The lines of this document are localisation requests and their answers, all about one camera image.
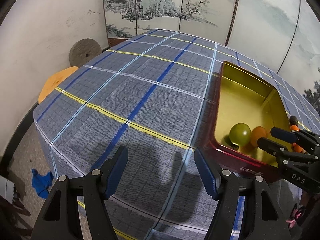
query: light blue stripe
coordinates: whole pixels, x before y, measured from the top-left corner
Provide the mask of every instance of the light blue stripe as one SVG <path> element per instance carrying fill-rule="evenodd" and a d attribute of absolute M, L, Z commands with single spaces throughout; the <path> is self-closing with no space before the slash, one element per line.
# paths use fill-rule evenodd
<path fill-rule="evenodd" d="M 126 69 L 131 63 L 133 63 L 134 61 L 136 61 L 138 58 L 142 57 L 143 54 L 147 53 L 148 51 L 152 50 L 153 48 L 155 48 L 156 46 L 158 46 L 159 44 L 161 44 L 162 42 L 166 41 L 167 39 L 171 38 L 172 36 L 176 35 L 178 32 L 172 34 L 171 36 L 165 38 L 164 40 L 160 41 L 159 43 L 157 43 L 156 45 L 152 46 L 151 48 L 147 49 L 145 52 L 143 52 L 142 54 L 140 54 L 139 56 L 135 57 L 133 60 L 131 60 L 129 63 L 127 63 L 125 66 L 123 66 L 119 71 L 117 71 L 117 73 L 115 73 L 112 77 L 110 77 L 102 86 L 100 86 L 98 88 L 98 90 L 96 90 L 90 97 L 89 99 L 74 113 L 74 115 L 69 119 L 69 121 L 65 124 L 65 126 L 61 129 L 61 131 L 55 136 L 55 138 L 52 140 L 52 142 L 50 143 L 50 154 L 52 155 L 52 146 L 55 143 L 55 141 L 60 137 L 60 135 L 68 128 L 68 126 L 71 124 L 71 122 L 76 118 L 76 116 L 81 112 L 81 110 L 85 107 L 85 105 L 97 94 L 99 93 L 106 85 L 109 84 L 109 82 L 111 80 L 113 80 L 121 71 L 123 71 L 124 69 Z"/>
<path fill-rule="evenodd" d="M 210 71 L 209 71 L 208 78 L 207 78 L 206 89 L 205 89 L 204 94 L 203 94 L 203 100 L 201 102 L 200 111 L 198 113 L 198 116 L 197 116 L 197 119 L 196 119 L 196 122 L 195 122 L 195 126 L 193 128 L 192 135 L 191 135 L 190 140 L 189 140 L 189 144 L 191 144 L 191 142 L 192 142 L 192 139 L 193 139 L 194 134 L 196 132 L 197 123 L 198 123 L 199 118 L 200 118 L 201 113 L 202 113 L 202 106 L 204 104 L 205 96 L 207 94 L 208 87 L 209 87 L 210 80 L 211 80 L 211 76 L 212 76 L 213 66 L 214 66 L 214 62 L 215 62 L 215 58 L 216 58 L 216 51 L 217 51 L 217 43 L 216 43 L 216 45 L 214 47 L 214 53 L 213 53 L 213 57 L 212 57 L 211 65 L 210 65 Z M 159 214 L 159 216 L 161 216 L 161 219 L 164 219 L 168 215 L 168 213 L 169 213 L 169 211 L 171 209 L 173 200 L 174 200 L 174 198 L 175 198 L 175 196 L 177 194 L 179 185 L 180 185 L 180 183 L 182 181 L 184 172 L 186 171 L 186 168 L 188 166 L 189 159 L 190 159 L 191 155 L 192 155 L 192 150 L 190 148 L 185 150 L 185 153 L 184 153 L 183 158 L 182 158 L 181 165 L 180 165 L 180 167 L 178 169 L 178 172 L 177 172 L 177 175 L 175 177 L 175 181 L 176 182 L 173 181 L 173 184 L 172 184 L 173 187 L 170 188 L 170 191 L 168 193 L 168 197 L 165 200 L 164 205 L 162 207 L 162 210 L 161 210 L 161 212 Z M 157 230 L 157 229 L 159 229 L 159 227 L 160 227 L 159 222 L 158 221 L 154 222 L 152 227 L 148 230 L 147 234 L 145 235 L 145 237 L 143 239 L 144 240 L 149 240 L 151 235 L 152 235 L 151 234 L 151 230 L 152 229 Z"/>

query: blue fabric on floor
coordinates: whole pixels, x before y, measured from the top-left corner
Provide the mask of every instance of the blue fabric on floor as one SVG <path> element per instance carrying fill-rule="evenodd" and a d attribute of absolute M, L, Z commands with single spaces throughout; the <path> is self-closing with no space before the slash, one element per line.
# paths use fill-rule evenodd
<path fill-rule="evenodd" d="M 41 198 L 47 198 L 49 195 L 48 187 L 52 186 L 53 175 L 51 171 L 42 176 L 37 170 L 32 169 L 32 187 L 36 190 L 37 195 Z"/>

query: metal rivet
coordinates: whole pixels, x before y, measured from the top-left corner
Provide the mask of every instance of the metal rivet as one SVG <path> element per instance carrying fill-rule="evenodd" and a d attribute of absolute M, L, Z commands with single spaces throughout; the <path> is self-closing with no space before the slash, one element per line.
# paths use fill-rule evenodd
<path fill-rule="evenodd" d="M 58 178 L 58 180 L 60 180 L 60 181 L 65 181 L 66 178 L 67 178 L 66 175 L 61 175 L 61 176 Z"/>
<path fill-rule="evenodd" d="M 231 175 L 231 171 L 229 171 L 229 170 L 223 170 L 223 171 L 222 171 L 222 174 L 225 175 L 225 176 L 230 176 L 230 175 Z"/>
<path fill-rule="evenodd" d="M 94 175 L 94 176 L 97 176 L 97 175 L 100 174 L 100 170 L 95 169 L 95 170 L 91 171 L 91 174 Z"/>
<path fill-rule="evenodd" d="M 257 176 L 257 177 L 256 177 L 256 181 L 258 181 L 258 182 L 263 182 L 263 177 Z"/>

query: floor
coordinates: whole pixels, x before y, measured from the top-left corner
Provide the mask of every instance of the floor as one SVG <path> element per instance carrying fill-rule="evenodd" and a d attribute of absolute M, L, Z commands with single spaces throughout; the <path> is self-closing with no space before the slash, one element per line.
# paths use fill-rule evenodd
<path fill-rule="evenodd" d="M 32 124 L 20 142 L 9 166 L 9 179 L 15 183 L 17 192 L 21 194 L 22 204 L 31 213 L 29 217 L 25 215 L 20 215 L 20 217 L 33 228 L 44 199 L 38 197 L 31 186 L 32 168 L 38 170 L 41 175 L 45 175 L 50 171 L 40 147 L 34 124 Z M 86 217 L 82 214 L 79 214 L 79 217 L 84 240 L 92 239 Z"/>

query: yellow stool seat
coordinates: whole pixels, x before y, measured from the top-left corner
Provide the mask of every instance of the yellow stool seat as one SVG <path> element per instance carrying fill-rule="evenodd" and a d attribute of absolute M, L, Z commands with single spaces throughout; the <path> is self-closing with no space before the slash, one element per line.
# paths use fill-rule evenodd
<path fill-rule="evenodd" d="M 69 67 L 49 77 L 40 92 L 38 102 L 41 103 L 47 97 L 47 95 L 49 95 L 62 81 L 64 81 L 77 69 L 78 67 Z"/>

